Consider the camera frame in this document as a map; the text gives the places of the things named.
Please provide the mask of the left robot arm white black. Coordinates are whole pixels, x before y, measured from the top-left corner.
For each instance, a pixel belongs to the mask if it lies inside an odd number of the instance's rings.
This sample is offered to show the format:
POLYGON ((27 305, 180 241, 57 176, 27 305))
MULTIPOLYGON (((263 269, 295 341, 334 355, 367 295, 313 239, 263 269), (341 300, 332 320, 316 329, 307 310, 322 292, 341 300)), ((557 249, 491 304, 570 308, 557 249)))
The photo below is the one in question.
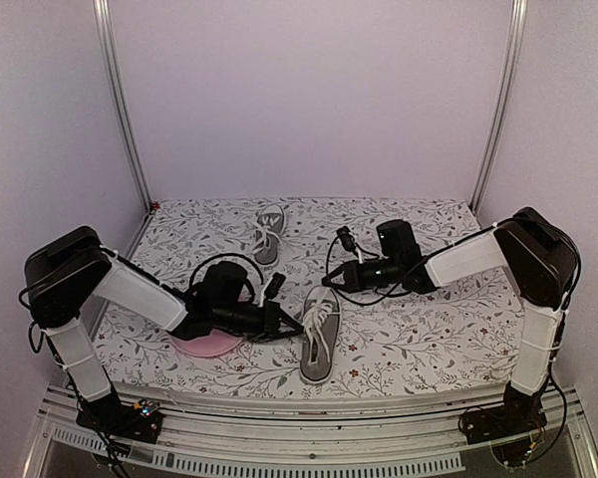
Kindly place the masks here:
POLYGON ((184 342, 214 331, 261 343, 297 337, 302 325, 275 298, 284 275, 261 278, 254 288, 238 265, 239 253, 220 253, 198 265, 200 281, 181 291, 105 246, 81 226, 32 253, 18 301, 30 314, 56 364, 73 388, 78 425, 104 438, 155 444, 163 415, 157 402, 125 404, 94 347, 97 326, 110 305, 130 311, 184 342))

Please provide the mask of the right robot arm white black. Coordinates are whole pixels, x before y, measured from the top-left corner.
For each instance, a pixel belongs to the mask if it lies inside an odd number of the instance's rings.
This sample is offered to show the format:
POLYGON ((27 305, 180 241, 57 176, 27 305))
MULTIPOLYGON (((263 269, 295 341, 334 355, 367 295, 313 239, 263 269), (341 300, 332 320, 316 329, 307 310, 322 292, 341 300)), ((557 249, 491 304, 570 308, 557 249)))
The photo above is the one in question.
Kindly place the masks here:
POLYGON ((504 269, 524 313, 517 362, 502 404, 465 412, 458 428, 475 444, 544 426, 541 398, 553 382, 553 363, 581 273, 581 257, 572 239, 531 207, 428 255, 405 220, 384 222, 377 233, 381 257, 327 267, 323 285, 342 298, 382 288, 427 294, 504 269))

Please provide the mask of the grey sneaker with red sole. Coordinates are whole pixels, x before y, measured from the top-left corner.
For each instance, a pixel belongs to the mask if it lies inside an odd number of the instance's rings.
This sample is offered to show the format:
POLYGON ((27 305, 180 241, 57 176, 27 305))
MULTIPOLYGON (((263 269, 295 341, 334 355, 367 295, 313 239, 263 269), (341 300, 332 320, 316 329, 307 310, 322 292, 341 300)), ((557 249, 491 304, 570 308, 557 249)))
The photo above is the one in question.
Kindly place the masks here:
POLYGON ((251 252, 260 266, 273 266, 279 257, 286 215, 279 204, 270 204, 259 211, 254 227, 251 252))

